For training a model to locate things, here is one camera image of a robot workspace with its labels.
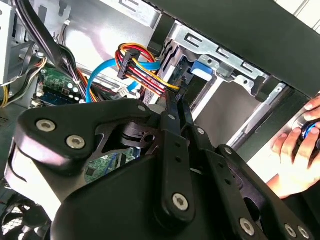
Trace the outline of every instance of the silver screw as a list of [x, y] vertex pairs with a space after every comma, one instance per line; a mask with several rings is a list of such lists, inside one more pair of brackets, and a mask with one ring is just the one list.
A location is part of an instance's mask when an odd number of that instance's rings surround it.
[[198, 130], [198, 132], [199, 132], [201, 135], [205, 135], [205, 131], [204, 131], [203, 129], [198, 128], [197, 130]]
[[72, 135], [66, 139], [66, 144], [72, 149], [83, 149], [86, 142], [82, 137]]
[[302, 234], [302, 236], [304, 236], [304, 238], [306, 238], [306, 239], [310, 238], [309, 234], [302, 226], [298, 226], [298, 230]]
[[252, 226], [251, 222], [249, 222], [245, 218], [240, 218], [240, 225], [243, 231], [245, 231], [246, 234], [249, 236], [255, 235], [255, 229], [254, 226]]
[[169, 118], [171, 118], [172, 120], [176, 120], [175, 116], [172, 116], [171, 114], [169, 114]]
[[284, 227], [285, 227], [286, 231], [290, 234], [291, 237], [294, 237], [294, 238], [297, 237], [295, 230], [293, 230], [293, 228], [290, 225], [285, 224]]
[[226, 151], [227, 154], [230, 154], [230, 155], [232, 154], [232, 151], [229, 148], [225, 147], [224, 150]]
[[138, 106], [138, 109], [140, 109], [142, 112], [145, 112], [146, 111], [146, 109], [143, 107], [143, 106]]
[[187, 211], [189, 203], [185, 196], [180, 193], [176, 193], [172, 197], [173, 204], [181, 211]]
[[56, 125], [50, 120], [40, 120], [36, 124], [36, 127], [43, 132], [49, 133], [56, 129]]

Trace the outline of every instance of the fan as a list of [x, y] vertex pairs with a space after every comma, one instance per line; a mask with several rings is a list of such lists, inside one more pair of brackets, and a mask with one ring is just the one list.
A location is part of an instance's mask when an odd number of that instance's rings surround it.
[[0, 222], [3, 240], [43, 240], [51, 224], [42, 206], [20, 194], [9, 199]]

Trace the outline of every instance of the hand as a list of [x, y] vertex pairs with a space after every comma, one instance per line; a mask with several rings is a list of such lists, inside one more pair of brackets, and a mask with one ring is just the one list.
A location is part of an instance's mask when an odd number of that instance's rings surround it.
[[313, 121], [316, 119], [320, 119], [320, 95], [315, 97], [314, 99], [311, 99], [304, 108], [308, 110], [304, 114], [304, 118], [307, 121]]
[[289, 135], [284, 133], [274, 143], [272, 150], [281, 159], [280, 170], [267, 185], [281, 199], [304, 192], [320, 180], [320, 154], [311, 160], [319, 133], [319, 129], [314, 127], [295, 157], [294, 149], [301, 134], [300, 128], [294, 129]]

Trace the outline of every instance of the finger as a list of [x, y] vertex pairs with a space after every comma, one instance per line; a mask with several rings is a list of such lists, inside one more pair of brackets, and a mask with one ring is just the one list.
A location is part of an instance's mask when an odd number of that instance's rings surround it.
[[313, 181], [317, 182], [320, 180], [320, 153], [313, 160], [309, 168], [309, 173]]
[[283, 133], [275, 142], [272, 147], [272, 151], [280, 156], [282, 146], [284, 145], [288, 135]]
[[320, 131], [318, 128], [312, 128], [308, 136], [301, 143], [301, 146], [293, 162], [293, 165], [297, 170], [303, 171], [308, 168], [312, 152], [315, 149], [316, 142], [319, 137], [319, 132]]
[[303, 116], [306, 121], [313, 121], [316, 119], [320, 119], [320, 107], [312, 111], [306, 112]]
[[315, 109], [317, 107], [320, 107], [320, 95], [311, 99], [305, 106], [304, 108], [308, 111]]
[[293, 151], [296, 147], [297, 140], [301, 134], [300, 128], [295, 128], [285, 140], [281, 149], [281, 164], [291, 166], [293, 163]]

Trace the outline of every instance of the yellow wire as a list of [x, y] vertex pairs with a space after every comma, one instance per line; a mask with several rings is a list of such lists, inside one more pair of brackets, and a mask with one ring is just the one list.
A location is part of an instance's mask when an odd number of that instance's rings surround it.
[[[80, 69], [79, 69], [79, 68], [77, 68], [76, 70], [77, 70], [77, 71], [78, 71], [78, 73], [80, 74], [80, 77], [81, 77], [81, 78], [82, 78], [82, 80], [85, 82], [85, 84], [87, 84], [87, 85], [88, 85], [88, 82], [87, 82], [87, 80], [86, 80], [86, 78], [85, 78], [84, 74], [80, 71]], [[94, 101], [94, 102], [98, 102], [98, 100], [97, 100], [96, 96], [95, 96], [95, 95], [94, 95], [94, 93], [91, 91], [91, 89], [90, 89], [90, 95], [91, 95], [91, 97], [93, 98], [93, 101]]]
[[7, 89], [7, 86], [2, 87], [2, 90], [3, 90], [3, 100], [2, 100], [2, 104], [0, 105], [0, 108], [3, 108], [8, 102], [8, 89]]
[[145, 71], [146, 73], [148, 73], [149, 75], [151, 75], [152, 77], [154, 77], [155, 79], [157, 79], [160, 83], [166, 85], [167, 87], [169, 88], [172, 88], [172, 89], [176, 89], [176, 90], [179, 90], [180, 88], [178, 86], [174, 86], [174, 85], [171, 85], [165, 81], [163, 81], [161, 78], [159, 78], [157, 75], [155, 75], [153, 72], [147, 70], [146, 68], [144, 68], [144, 66], [142, 66], [138, 61], [137, 59], [133, 58], [132, 59], [133, 62], [140, 68], [142, 69], [143, 71]]
[[120, 49], [125, 53], [125, 52], [126, 52], [125, 47], [130, 47], [130, 46], [138, 46], [138, 47], [144, 49], [148, 54], [150, 54], [150, 56], [152, 57], [152, 59], [153, 59], [154, 61], [156, 61], [156, 58], [154, 57], [154, 55], [153, 55], [150, 51], [148, 51], [148, 49], [146, 49], [144, 46], [142, 46], [142, 45], [140, 45], [140, 44], [138, 44], [138, 43], [134, 43], [134, 42], [133, 42], [133, 43], [126, 43], [126, 44], [123, 44], [123, 45], [120, 47]]
[[157, 92], [155, 92], [154, 90], [152, 90], [150, 87], [148, 87], [147, 85], [143, 84], [142, 82], [140, 82], [137, 78], [135, 78], [134, 76], [130, 76], [130, 75], [125, 75], [127, 78], [132, 79], [134, 81], [136, 81], [138, 84], [141, 84], [145, 89], [148, 89], [150, 92], [152, 92], [153, 94], [157, 95], [158, 97], [161, 97]]

